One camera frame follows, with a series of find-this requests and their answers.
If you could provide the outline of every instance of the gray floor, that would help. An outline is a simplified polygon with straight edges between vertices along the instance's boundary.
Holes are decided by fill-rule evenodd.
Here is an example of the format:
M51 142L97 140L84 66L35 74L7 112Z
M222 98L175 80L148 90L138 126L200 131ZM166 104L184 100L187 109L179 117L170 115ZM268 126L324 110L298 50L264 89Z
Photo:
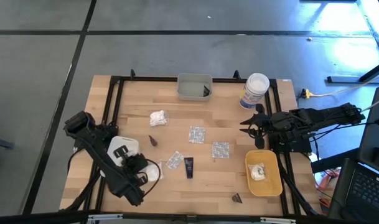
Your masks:
M0 1L0 29L81 29L90 1ZM336 30L368 31L355 3L263 1L98 1L90 30ZM87 36L61 121L84 108L93 75L176 76L209 73L243 78L261 72L290 78L297 93L327 93L351 85L326 84L329 75L360 76L379 64L372 35L363 38L224 35ZM19 212L21 200L65 81L78 36L0 36L0 215ZM370 105L369 85L337 96L300 100L300 107L351 102ZM362 127L340 130L319 143L321 157L359 145ZM58 129L34 212L58 209L73 141Z

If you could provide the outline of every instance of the white plastic container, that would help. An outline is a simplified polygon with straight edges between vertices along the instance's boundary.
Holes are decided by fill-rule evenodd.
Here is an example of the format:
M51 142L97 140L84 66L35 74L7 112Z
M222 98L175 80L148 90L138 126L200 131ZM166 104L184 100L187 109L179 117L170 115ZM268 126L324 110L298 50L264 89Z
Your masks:
M204 96L204 89L208 88L210 93ZM207 74L178 75L177 92L181 100L208 101L213 93L213 77Z
M269 79L261 74L254 73L246 81L246 85L240 95L239 104L245 109L252 109L256 106L264 94L268 91Z

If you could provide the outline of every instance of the laptop keyboard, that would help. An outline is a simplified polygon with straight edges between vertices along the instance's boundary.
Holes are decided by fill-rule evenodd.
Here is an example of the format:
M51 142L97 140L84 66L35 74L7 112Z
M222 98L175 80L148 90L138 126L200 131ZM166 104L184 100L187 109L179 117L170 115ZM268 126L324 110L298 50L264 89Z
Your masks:
M379 181L356 169L350 193L379 208Z

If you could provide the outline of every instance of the yellow bowl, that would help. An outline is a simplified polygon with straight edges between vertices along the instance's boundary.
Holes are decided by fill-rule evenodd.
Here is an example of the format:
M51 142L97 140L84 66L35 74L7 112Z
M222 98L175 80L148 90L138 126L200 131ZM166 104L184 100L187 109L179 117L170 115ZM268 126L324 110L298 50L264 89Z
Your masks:
M264 180L253 180L248 166L263 163ZM246 159L247 186L255 196L278 196L282 193L282 182L279 174L278 160L275 153L269 150L253 150L247 152Z

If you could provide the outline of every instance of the wooden board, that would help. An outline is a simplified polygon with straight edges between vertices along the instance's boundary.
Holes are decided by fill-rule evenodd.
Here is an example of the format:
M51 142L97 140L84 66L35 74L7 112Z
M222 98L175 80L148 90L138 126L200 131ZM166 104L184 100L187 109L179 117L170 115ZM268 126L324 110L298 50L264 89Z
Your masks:
M96 122L101 121L108 92L109 76L94 76L85 111L91 113ZM125 81L119 109L119 135L137 139L141 152L156 162L162 161L164 178L159 181L144 202L131 206L128 201L112 195L107 189L103 197L102 211L135 213L189 213L209 215L282 215L279 197L256 197L250 193L246 183L245 155L255 150L254 139L240 128L239 123L250 118L254 110L245 110L239 105L239 94L243 84L213 83L209 102L181 101L177 97L175 82ZM290 80L278 80L282 110L297 107ZM274 108L273 92L270 90ZM114 101L110 109L113 112ZM167 110L167 126L149 126L149 115L153 111ZM190 126L206 128L204 144L188 142ZM158 141L151 146L148 134ZM211 158L213 142L229 142L230 158ZM176 169L166 167L171 155L179 151L185 157L194 158L194 178L187 179L183 163ZM320 212L318 196L309 161L299 153L291 153L296 185L312 207ZM60 208L69 206L88 182L92 160L83 151L72 160ZM147 191L153 183L142 187ZM239 193L243 204L235 203L231 197ZM286 186L289 211L292 212L290 191Z

